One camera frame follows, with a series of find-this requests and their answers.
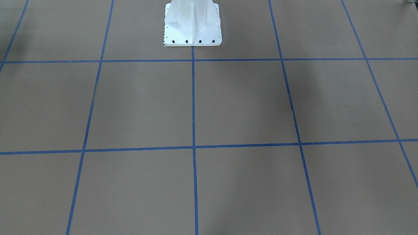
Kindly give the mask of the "white metal mounting plate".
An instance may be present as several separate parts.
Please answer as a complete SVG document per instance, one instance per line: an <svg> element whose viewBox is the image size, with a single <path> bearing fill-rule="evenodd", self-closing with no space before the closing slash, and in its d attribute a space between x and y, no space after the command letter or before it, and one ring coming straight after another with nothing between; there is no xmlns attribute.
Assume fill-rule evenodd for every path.
<svg viewBox="0 0 418 235"><path fill-rule="evenodd" d="M220 46L219 5L212 0L172 0L165 5L163 45Z"/></svg>

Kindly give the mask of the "brown paper table mat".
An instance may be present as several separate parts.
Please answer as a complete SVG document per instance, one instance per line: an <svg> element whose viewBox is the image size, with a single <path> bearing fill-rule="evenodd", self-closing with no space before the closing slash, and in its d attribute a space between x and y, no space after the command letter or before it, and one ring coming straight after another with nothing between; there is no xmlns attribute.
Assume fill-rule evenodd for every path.
<svg viewBox="0 0 418 235"><path fill-rule="evenodd" d="M2 235L416 235L417 3L1 1Z"/></svg>

